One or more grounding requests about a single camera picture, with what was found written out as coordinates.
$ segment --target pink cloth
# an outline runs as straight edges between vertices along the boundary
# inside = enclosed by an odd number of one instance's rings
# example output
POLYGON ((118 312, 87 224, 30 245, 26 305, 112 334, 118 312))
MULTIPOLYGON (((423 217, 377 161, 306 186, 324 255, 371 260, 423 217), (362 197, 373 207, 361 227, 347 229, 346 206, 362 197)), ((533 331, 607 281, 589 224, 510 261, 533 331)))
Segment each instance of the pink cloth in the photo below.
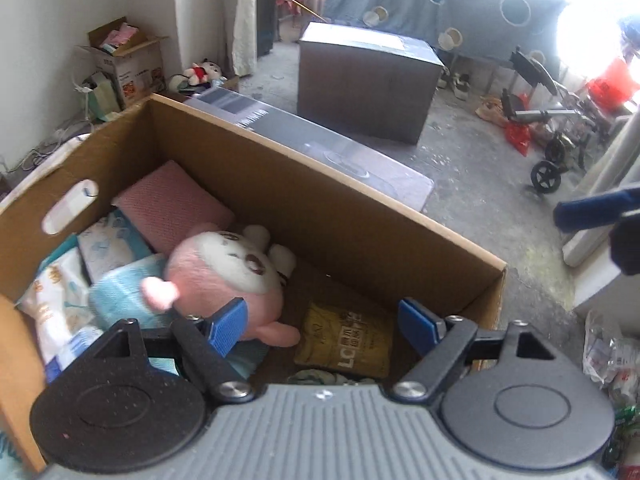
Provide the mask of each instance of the pink cloth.
POLYGON ((169 255, 199 224, 227 229, 234 214, 174 161, 136 182, 113 201, 159 253, 169 255))

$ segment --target black wheel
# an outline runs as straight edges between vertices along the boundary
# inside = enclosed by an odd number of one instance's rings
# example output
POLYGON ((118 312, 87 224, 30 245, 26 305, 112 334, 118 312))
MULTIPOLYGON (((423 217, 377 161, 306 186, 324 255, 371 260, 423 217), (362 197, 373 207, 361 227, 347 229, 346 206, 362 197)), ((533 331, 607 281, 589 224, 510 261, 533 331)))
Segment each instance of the black wheel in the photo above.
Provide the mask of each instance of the black wheel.
POLYGON ((531 183, 538 193, 556 192, 561 179, 560 169, 548 160, 541 160, 531 170, 531 183))
POLYGON ((562 164, 566 156, 566 148, 558 137, 551 139, 545 146, 545 158, 556 165, 562 164))

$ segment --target shoe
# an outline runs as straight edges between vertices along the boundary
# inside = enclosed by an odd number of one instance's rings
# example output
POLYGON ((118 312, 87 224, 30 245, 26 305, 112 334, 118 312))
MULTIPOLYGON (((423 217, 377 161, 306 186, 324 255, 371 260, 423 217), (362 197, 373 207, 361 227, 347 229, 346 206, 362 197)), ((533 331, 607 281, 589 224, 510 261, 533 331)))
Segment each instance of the shoe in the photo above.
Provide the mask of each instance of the shoe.
POLYGON ((462 101, 469 97, 469 74, 454 74, 451 81, 453 95, 462 101))
POLYGON ((451 81, 451 74, 447 67, 444 67, 442 74, 438 78, 438 88, 446 88, 451 81))
POLYGON ((482 104, 476 108, 476 115, 485 121, 504 128, 509 121, 502 113, 502 103, 497 97, 485 97, 482 104))

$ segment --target pink plush toy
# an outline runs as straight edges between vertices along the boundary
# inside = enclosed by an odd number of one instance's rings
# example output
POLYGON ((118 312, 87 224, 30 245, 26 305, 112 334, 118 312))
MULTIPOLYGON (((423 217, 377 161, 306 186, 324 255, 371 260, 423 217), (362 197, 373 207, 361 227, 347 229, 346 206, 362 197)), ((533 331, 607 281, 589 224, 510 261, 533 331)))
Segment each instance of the pink plush toy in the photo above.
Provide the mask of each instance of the pink plush toy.
POLYGON ((244 236, 228 231, 201 232, 178 245, 165 270, 166 281, 145 278, 142 294, 154 310, 172 304, 184 316, 209 317, 233 298, 244 298, 248 323, 242 339, 259 339, 270 346, 294 346, 295 327, 279 323, 282 285, 295 268, 295 256, 283 246, 264 254, 269 233, 249 226, 244 236))

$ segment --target red plastic bag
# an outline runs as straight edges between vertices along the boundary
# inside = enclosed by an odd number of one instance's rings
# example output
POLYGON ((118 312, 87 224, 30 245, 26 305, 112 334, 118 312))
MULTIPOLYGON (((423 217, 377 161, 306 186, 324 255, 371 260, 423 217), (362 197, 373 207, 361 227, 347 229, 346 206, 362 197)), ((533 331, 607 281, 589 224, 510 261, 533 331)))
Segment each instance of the red plastic bag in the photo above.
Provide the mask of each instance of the red plastic bag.
POLYGON ((631 78, 625 61, 619 57, 604 73, 586 85, 589 96, 599 107, 614 112, 640 91, 640 84, 631 78))
MULTIPOLYGON (((522 101, 523 110, 529 108, 529 100, 527 96, 521 94, 518 96, 522 101)), ((531 144, 531 132, 528 124, 518 124, 512 121, 504 128, 504 137, 509 141, 510 145, 520 152, 522 156, 527 156, 529 145, 531 144)))

